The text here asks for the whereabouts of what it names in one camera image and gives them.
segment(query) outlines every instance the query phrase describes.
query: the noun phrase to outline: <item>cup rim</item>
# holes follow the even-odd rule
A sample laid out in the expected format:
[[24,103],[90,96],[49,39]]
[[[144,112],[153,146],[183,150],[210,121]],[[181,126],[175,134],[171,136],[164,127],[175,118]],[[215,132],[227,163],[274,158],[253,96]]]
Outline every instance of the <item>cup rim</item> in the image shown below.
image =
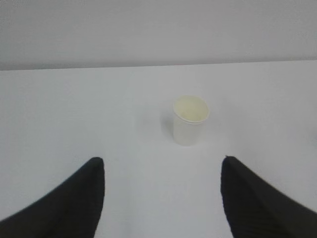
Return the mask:
[[[186,96],[198,98],[199,100],[201,100],[201,101],[205,104],[205,106],[206,106],[207,109],[208,109],[208,113],[207,113],[206,118],[204,118],[203,120],[199,120],[199,121],[193,121],[193,120],[187,120],[187,119],[181,117],[179,114],[177,114],[177,112],[175,111],[175,103],[176,103],[179,99],[181,99],[182,97],[186,97]],[[184,122],[186,122],[186,123],[188,123],[188,124],[193,124],[193,125],[203,123],[204,121],[206,121],[206,120],[208,119],[209,114],[210,114],[210,110],[209,110],[209,107],[208,107],[206,101],[205,101],[204,99],[202,99],[201,97],[199,97],[199,96],[194,96],[194,95],[182,95],[182,96],[180,96],[179,98],[177,98],[177,99],[173,102],[173,111],[174,111],[174,114],[175,114],[179,119],[181,119],[182,121],[184,121]]]

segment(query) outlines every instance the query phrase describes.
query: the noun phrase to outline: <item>white wall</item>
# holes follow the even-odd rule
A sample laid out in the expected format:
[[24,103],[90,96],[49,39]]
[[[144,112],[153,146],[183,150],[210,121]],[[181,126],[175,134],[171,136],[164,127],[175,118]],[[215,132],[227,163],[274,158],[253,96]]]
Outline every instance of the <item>white wall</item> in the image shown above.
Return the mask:
[[0,1],[0,69],[301,59],[316,0]]

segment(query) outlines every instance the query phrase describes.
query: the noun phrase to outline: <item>white cup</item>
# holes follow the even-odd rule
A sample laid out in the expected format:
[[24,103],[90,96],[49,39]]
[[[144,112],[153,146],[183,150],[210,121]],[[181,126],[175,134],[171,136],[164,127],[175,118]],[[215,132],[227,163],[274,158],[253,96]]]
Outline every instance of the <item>white cup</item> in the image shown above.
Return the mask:
[[174,102],[174,140],[183,146],[195,144],[203,122],[209,116],[206,102],[196,96],[182,96]]

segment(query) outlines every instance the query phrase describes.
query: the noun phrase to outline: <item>paper cup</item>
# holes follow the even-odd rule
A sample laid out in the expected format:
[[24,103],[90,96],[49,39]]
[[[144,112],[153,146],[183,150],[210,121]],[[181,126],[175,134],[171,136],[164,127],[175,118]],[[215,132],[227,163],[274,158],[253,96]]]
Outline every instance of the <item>paper cup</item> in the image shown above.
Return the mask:
[[194,145],[201,133],[203,122],[209,116],[206,102],[196,96],[182,96],[174,102],[173,136],[183,146]]

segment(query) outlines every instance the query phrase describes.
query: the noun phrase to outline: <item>table surface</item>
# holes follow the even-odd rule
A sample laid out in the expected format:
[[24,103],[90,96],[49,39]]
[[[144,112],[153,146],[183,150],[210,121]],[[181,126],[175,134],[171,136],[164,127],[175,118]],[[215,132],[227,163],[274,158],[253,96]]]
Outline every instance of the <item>table surface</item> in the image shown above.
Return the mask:
[[[225,155],[317,211],[316,92],[317,61],[0,71],[0,219],[95,156],[96,238],[231,238]],[[211,109],[191,147],[171,136],[184,94]]]

